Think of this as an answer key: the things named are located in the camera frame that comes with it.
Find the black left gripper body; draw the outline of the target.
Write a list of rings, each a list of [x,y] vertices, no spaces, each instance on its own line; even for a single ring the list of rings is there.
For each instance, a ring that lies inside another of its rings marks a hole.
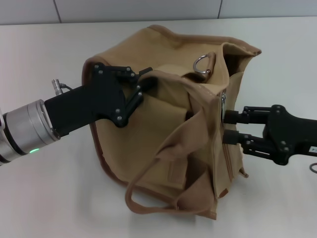
[[[70,132],[108,119],[117,127],[128,124],[126,100],[119,81],[128,79],[127,67],[96,63],[84,85],[45,101],[53,129],[64,137]]]

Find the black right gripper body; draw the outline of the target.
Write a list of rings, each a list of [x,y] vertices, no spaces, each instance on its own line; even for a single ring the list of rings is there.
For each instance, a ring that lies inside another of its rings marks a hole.
[[[270,159],[285,166],[293,155],[317,155],[317,121],[295,117],[282,105],[273,105],[263,131],[273,144]]]

